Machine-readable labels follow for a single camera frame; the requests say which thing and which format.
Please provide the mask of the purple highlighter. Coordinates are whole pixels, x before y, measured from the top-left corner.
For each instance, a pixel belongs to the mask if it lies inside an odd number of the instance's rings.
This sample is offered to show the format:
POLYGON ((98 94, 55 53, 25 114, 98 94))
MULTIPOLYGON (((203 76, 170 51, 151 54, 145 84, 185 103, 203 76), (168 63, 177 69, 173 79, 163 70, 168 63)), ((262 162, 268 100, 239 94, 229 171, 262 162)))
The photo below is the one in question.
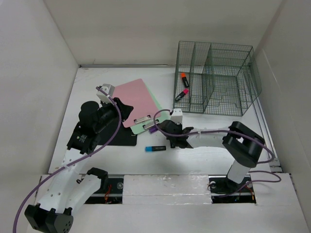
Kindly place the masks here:
POLYGON ((158 128, 156 127, 156 126, 153 126, 153 127, 151 127, 150 129, 149 129, 149 133, 150 134, 153 134, 153 133, 155 133, 155 132, 157 132, 158 131, 158 128))

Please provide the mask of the green clipboard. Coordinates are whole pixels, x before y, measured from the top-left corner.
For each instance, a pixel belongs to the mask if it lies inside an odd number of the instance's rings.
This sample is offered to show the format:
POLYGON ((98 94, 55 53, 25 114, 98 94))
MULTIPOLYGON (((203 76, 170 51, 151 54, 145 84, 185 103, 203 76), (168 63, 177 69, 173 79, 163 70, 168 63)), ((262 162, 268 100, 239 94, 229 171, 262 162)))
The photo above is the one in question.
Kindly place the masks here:
MULTIPOLYGON (((153 95, 153 93, 151 92, 151 90, 149 88, 147 88, 149 91, 149 94, 151 95, 153 101, 155 102, 156 106, 157 106, 157 110, 161 110, 162 107, 161 105, 158 103, 157 99, 155 98, 155 96, 153 95)), ((167 119, 167 114, 163 113, 163 114, 158 114, 155 121, 156 123, 161 123, 163 122, 165 119, 167 119)), ((134 135, 138 135, 141 134, 149 129, 151 129, 154 126, 153 123, 153 116, 151 116, 149 119, 147 119, 146 121, 143 121, 137 125, 134 125, 131 128, 132 132, 134 135)))

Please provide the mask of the blue highlighter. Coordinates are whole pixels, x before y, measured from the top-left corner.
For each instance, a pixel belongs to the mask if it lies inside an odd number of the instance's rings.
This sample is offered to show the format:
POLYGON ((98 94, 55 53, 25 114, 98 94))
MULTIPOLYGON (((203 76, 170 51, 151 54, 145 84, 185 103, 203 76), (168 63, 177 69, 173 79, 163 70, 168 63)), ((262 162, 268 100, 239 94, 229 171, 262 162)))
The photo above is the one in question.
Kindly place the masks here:
POLYGON ((166 146, 147 146, 145 147, 145 152, 156 152, 156 151, 165 151, 166 146))

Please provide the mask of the pink clipboard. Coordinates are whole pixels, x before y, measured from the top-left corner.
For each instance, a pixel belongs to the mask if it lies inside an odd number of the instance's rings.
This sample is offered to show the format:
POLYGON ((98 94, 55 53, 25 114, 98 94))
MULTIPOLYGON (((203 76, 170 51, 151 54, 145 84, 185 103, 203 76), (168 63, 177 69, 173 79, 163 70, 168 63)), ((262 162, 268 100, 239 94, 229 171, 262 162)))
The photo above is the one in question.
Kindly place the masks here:
POLYGON ((157 112, 157 106, 142 79, 116 86, 113 97, 134 108, 128 119, 123 122, 125 128, 134 126, 134 120, 153 116, 157 112))

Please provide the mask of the orange highlighter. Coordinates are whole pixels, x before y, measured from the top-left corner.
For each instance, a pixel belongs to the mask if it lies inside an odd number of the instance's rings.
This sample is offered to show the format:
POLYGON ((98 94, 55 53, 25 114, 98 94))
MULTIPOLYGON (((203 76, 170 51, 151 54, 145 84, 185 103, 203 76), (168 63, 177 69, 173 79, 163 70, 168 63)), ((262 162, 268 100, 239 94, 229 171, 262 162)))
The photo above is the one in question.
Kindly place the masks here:
POLYGON ((181 73, 181 80, 185 88, 189 88, 189 82, 185 73, 181 73))

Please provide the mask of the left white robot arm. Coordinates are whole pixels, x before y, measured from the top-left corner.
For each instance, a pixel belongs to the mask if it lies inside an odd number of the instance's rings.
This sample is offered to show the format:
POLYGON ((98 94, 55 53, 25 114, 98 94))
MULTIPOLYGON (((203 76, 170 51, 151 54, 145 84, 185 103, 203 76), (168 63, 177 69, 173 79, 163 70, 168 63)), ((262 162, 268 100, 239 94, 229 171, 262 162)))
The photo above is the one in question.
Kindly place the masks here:
POLYGON ((54 175, 46 194, 35 205, 28 205, 24 214, 34 230, 42 233, 67 233, 73 225, 73 216, 95 192, 108 188, 108 173, 91 168, 83 179, 80 172, 101 141, 101 131, 110 123, 128 119, 133 107, 119 98, 82 104, 79 121, 67 143, 63 170, 54 175))

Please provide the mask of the black mat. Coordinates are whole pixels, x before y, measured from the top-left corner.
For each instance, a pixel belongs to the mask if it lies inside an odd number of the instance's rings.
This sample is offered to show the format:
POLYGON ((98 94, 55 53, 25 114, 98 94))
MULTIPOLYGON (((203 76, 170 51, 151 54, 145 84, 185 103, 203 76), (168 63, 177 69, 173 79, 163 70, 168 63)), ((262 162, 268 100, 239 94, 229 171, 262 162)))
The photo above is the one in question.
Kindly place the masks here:
MULTIPOLYGON (((118 124, 111 124, 100 132, 99 146, 104 145, 113 135, 118 124)), ((135 146, 137 144, 137 135, 135 135, 130 128, 125 128, 123 124, 120 125, 119 131, 108 144, 109 146, 135 146)))

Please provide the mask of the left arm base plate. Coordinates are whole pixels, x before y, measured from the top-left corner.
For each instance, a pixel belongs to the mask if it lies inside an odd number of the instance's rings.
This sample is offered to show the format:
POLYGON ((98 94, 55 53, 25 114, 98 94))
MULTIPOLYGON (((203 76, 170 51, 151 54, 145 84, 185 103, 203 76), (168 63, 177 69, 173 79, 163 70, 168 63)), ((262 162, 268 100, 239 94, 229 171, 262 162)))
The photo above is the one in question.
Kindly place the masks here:
POLYGON ((100 188, 92 194, 85 204, 122 204, 123 177, 109 178, 106 188, 100 188))

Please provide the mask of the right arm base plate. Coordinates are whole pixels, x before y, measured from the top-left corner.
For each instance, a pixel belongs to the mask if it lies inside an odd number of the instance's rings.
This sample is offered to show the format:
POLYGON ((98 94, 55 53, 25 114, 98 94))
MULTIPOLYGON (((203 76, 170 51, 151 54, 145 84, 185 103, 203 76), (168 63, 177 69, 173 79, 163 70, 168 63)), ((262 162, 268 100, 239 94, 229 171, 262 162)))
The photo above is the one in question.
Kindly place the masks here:
POLYGON ((256 204, 253 186, 248 184, 250 181, 250 176, 245 176, 241 184, 236 184, 224 176, 209 178, 207 189, 211 193, 212 204, 256 204))

